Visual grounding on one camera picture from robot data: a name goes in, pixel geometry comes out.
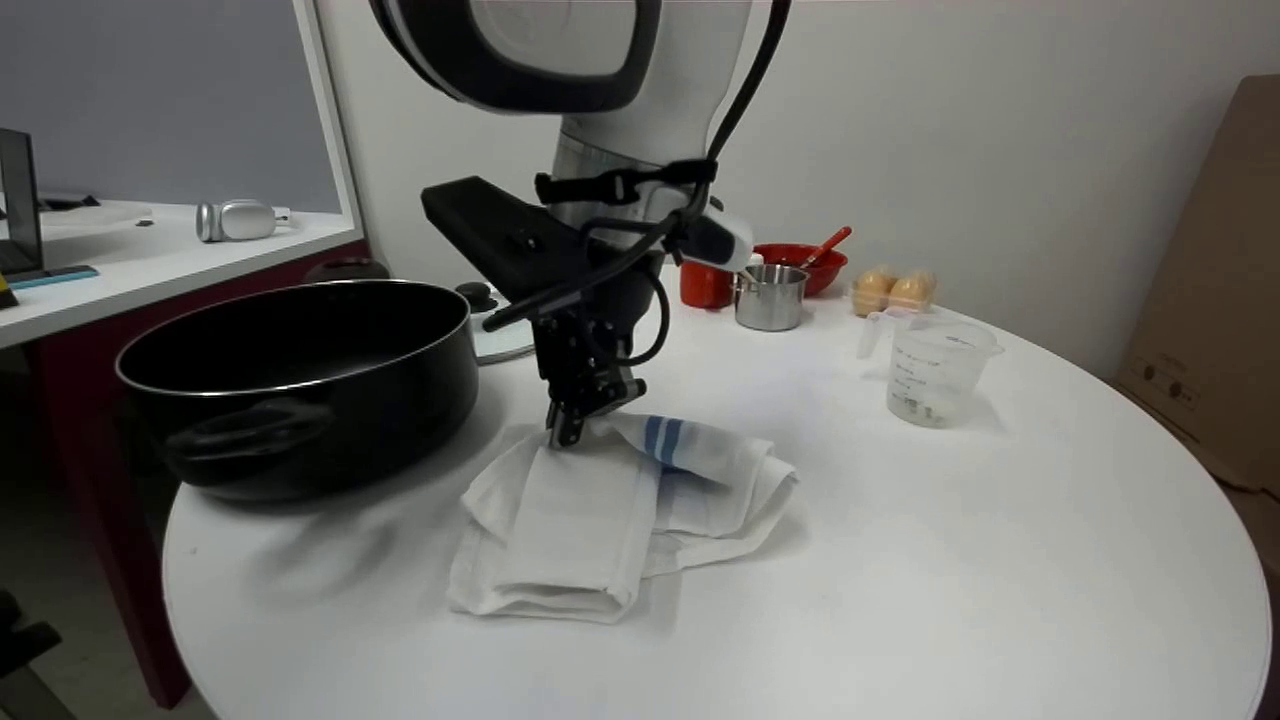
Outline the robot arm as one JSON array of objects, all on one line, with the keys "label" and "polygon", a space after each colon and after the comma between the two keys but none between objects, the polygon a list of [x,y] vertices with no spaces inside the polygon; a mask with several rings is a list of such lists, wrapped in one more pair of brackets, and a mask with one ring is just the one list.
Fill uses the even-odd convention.
[{"label": "robot arm", "polygon": [[463,175],[422,192],[438,234],[526,320],[549,432],[643,394],[631,339],[670,305],[662,268],[742,271],[752,239],[711,213],[720,151],[777,57],[792,0],[368,0],[383,40],[438,94],[562,124],[527,202]]}]

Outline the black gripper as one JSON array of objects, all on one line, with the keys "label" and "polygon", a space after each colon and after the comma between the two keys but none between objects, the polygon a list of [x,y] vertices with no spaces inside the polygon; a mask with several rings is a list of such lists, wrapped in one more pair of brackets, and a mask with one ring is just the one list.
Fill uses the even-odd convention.
[{"label": "black gripper", "polygon": [[631,327],[662,294],[657,262],[642,262],[617,282],[588,288],[538,320],[538,369],[549,385],[549,443],[576,448],[593,416],[607,416],[643,394],[635,375]]}]

